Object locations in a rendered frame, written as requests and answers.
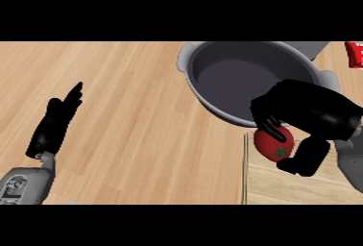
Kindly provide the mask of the red tomato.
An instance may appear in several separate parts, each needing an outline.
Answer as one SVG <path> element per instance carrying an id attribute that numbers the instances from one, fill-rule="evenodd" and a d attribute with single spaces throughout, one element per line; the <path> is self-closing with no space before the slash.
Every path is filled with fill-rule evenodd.
<path id="1" fill-rule="evenodd" d="M 279 142 L 264 131 L 254 133 L 254 146 L 260 154 L 273 162 L 279 162 L 291 156 L 295 146 L 294 137 L 289 130 L 280 126 L 277 130 L 286 137 L 285 142 Z"/>

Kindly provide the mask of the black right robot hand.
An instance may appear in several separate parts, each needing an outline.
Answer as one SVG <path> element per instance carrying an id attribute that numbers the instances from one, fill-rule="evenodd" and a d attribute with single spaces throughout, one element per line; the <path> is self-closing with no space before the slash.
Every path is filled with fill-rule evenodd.
<path id="1" fill-rule="evenodd" d="M 360 133 L 363 108 L 335 90 L 297 80 L 277 82 L 270 91 L 251 100 L 257 128 L 279 142 L 286 136 L 282 122 L 308 133 L 295 156 L 276 167 L 302 177 L 314 175 L 329 152 L 329 140 L 348 141 Z"/>

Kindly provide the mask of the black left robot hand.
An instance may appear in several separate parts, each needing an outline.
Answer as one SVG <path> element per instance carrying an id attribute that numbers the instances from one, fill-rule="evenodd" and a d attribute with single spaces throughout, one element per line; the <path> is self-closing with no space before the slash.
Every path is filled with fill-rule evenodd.
<path id="1" fill-rule="evenodd" d="M 46 115 L 35 128 L 25 155 L 37 159 L 44 152 L 57 153 L 66 134 L 66 129 L 77 109 L 83 104 L 83 83 L 69 90 L 65 99 L 52 98 L 47 104 Z"/>

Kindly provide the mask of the grey metal pot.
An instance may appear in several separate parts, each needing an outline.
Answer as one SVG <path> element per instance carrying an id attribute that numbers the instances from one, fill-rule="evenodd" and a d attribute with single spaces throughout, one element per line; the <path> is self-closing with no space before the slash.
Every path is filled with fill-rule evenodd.
<path id="1" fill-rule="evenodd" d="M 332 90 L 341 89 L 336 75 L 320 70 L 286 41 L 204 41 L 186 43 L 177 69 L 207 110 L 226 122 L 252 128 L 254 98 L 274 84 L 294 79 Z"/>

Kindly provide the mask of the grey appliance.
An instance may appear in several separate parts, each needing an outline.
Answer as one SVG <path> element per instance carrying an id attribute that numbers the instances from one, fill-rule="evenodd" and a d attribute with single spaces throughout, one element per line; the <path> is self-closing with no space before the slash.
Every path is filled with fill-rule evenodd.
<path id="1" fill-rule="evenodd" d="M 313 61 L 319 53 L 329 44 L 328 41 L 286 41 L 286 44 L 294 47 Z"/>

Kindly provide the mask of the pale wooden tray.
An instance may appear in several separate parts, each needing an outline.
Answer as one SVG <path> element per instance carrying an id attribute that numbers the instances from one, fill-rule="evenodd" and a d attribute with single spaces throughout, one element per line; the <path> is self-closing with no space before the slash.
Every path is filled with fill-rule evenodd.
<path id="1" fill-rule="evenodd" d="M 335 143 L 311 177 L 276 168 L 254 146 L 254 131 L 243 135 L 242 195 L 243 205 L 350 204 L 363 205 L 363 193 L 350 184 L 338 167 Z"/>

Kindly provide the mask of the red box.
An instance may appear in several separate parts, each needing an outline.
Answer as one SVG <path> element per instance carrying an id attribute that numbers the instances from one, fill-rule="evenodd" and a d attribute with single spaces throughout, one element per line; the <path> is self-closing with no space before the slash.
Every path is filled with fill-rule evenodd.
<path id="1" fill-rule="evenodd" d="M 347 41 L 345 50 L 348 56 L 348 67 L 363 69 L 363 44 Z"/>

